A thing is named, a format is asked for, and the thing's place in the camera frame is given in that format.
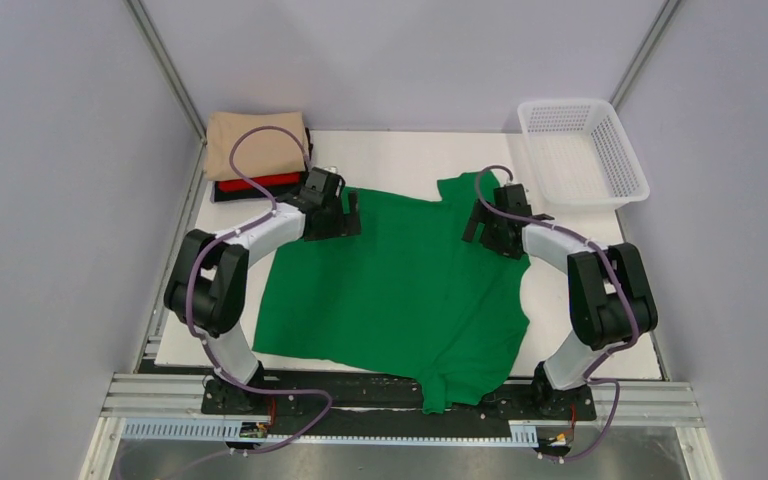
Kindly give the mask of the green t-shirt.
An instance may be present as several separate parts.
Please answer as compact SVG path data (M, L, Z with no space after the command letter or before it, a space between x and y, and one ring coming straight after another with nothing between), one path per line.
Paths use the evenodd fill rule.
M528 261L462 238L497 184L441 179L436 201L360 190L359 235L276 251L253 349L414 379L427 414L477 404L511 374L529 328Z

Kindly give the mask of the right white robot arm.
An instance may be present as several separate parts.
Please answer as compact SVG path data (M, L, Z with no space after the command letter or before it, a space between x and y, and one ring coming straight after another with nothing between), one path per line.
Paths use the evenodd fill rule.
M654 330L659 313L639 249L631 243L603 244L534 215L520 184L479 194L463 233L509 259L535 257L564 274L572 331L535 370L531 403L556 417L571 403L570 391L587 384L606 359L637 344Z

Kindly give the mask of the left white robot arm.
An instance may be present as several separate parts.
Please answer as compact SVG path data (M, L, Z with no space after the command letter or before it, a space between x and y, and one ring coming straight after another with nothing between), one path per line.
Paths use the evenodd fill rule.
M229 384L228 400L243 413L258 411L267 389L255 379L261 363L239 323L248 272L280 247L361 232L359 193L333 170L315 167L293 191L268 194L258 217L219 232L194 229L180 245L163 305L207 355L215 376Z

